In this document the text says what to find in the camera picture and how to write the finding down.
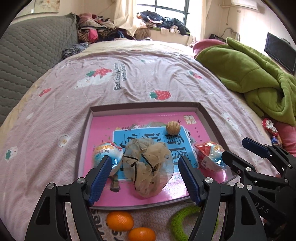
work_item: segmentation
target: pink book cover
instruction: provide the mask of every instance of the pink book cover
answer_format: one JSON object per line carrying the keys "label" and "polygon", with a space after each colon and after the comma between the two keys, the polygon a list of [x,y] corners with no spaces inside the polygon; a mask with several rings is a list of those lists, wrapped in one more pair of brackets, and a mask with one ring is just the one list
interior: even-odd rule
{"label": "pink book cover", "polygon": [[[117,145],[121,145],[124,148],[130,140],[127,138],[128,134],[137,134],[140,131],[142,133],[145,131],[143,128],[147,128],[147,134],[145,134],[145,136],[150,138],[152,137],[153,139],[157,137],[158,139],[156,138],[156,141],[163,141],[161,139],[162,135],[159,134],[160,132],[155,130],[161,131],[162,129],[160,127],[164,128],[169,121],[179,122],[182,126],[181,130],[183,130],[183,132],[181,131],[180,134],[183,133],[183,138],[181,141],[180,139],[175,140],[174,143],[171,139],[166,139],[166,141],[164,141],[167,144],[168,141],[171,141],[173,145],[176,145],[171,145],[172,149],[170,149],[175,162],[174,174],[163,190],[154,197],[143,198],[136,193],[133,183],[130,180],[124,179],[124,176],[118,174],[119,190],[112,190],[111,187],[113,186],[113,183],[112,180],[108,178],[101,197],[99,201],[94,204],[94,207],[107,210],[138,209],[173,203],[189,197],[185,184],[177,168],[178,158],[181,155],[186,154],[192,159],[192,156],[193,154],[195,155],[195,153],[193,149],[189,150],[189,146],[191,147],[191,144],[195,142],[200,144],[210,141],[205,128],[195,112],[170,112],[94,117],[89,130],[83,176],[85,177],[89,170],[94,167],[93,151],[96,146],[104,142],[115,141]],[[194,167],[198,167],[197,163],[198,162],[195,159],[195,162],[192,162],[192,165]],[[227,174],[224,170],[215,174],[204,169],[201,169],[201,171],[206,177],[212,177],[218,183],[223,183],[233,178],[232,175]]]}

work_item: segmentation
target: window frame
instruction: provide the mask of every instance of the window frame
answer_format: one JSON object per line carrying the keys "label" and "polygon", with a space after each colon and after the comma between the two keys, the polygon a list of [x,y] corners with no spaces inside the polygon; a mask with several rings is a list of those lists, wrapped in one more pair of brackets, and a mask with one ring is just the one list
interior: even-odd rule
{"label": "window frame", "polygon": [[185,5],[184,5],[184,10],[179,10],[179,9],[175,9],[175,8],[170,8],[170,7],[163,7],[163,6],[159,6],[157,5],[157,0],[155,0],[155,4],[154,5],[150,5],[150,4],[137,4],[139,6],[148,6],[148,7],[155,7],[156,8],[161,8],[161,9],[166,9],[166,10],[170,10],[170,11],[174,11],[174,12],[179,12],[179,13],[183,13],[184,17],[183,17],[183,25],[186,25],[186,21],[187,21],[187,15],[189,14],[188,12],[188,8],[189,8],[189,0],[185,0]]}

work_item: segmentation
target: green blanket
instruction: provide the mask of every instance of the green blanket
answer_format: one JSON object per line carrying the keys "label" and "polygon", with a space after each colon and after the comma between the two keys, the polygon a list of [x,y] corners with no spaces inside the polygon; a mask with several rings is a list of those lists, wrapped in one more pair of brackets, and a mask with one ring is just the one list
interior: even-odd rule
{"label": "green blanket", "polygon": [[227,45],[204,49],[196,57],[226,88],[243,93],[247,104],[263,117],[296,125],[296,80],[269,57],[227,38]]}

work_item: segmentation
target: beige mesh bag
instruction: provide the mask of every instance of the beige mesh bag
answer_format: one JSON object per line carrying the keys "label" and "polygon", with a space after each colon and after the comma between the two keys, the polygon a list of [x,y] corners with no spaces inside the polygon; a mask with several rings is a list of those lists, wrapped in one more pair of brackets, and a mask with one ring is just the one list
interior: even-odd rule
{"label": "beige mesh bag", "polygon": [[152,197],[161,192],[174,173],[173,158],[163,142],[151,138],[131,140],[123,155],[123,171],[134,183],[142,197]]}

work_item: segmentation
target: air conditioner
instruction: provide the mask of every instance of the air conditioner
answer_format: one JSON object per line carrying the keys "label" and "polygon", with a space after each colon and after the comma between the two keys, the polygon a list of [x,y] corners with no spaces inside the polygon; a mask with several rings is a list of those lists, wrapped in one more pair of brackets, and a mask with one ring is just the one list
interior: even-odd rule
{"label": "air conditioner", "polygon": [[231,4],[235,6],[251,8],[258,11],[257,0],[231,0]]}

